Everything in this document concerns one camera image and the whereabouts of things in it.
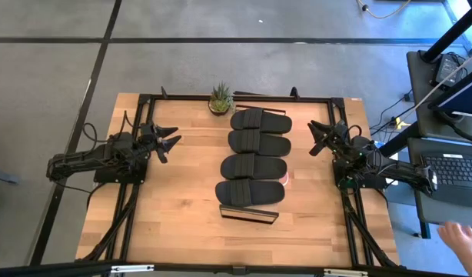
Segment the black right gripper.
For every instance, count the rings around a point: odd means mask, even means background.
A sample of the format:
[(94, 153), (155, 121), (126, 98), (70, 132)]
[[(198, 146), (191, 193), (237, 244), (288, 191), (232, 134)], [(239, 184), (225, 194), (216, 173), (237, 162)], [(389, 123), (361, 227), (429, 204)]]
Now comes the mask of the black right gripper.
[(314, 138), (314, 146), (309, 151), (310, 155), (318, 155), (326, 146), (333, 152), (349, 152), (352, 149), (347, 138), (348, 126), (344, 120), (340, 120), (335, 125), (325, 125), (311, 120), (307, 126)]

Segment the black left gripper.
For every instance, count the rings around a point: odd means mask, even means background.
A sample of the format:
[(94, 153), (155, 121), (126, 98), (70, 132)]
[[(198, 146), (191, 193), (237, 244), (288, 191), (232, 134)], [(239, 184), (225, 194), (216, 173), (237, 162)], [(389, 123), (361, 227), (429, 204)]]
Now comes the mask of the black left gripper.
[(169, 135), (174, 134), (177, 130), (178, 127), (165, 128), (159, 125), (154, 125), (153, 122), (144, 123), (139, 127), (140, 135), (138, 136), (138, 143), (148, 154), (155, 151), (160, 162), (165, 164), (168, 162), (165, 155), (178, 143), (181, 136), (177, 135), (173, 138), (159, 140), (158, 138), (166, 138)]

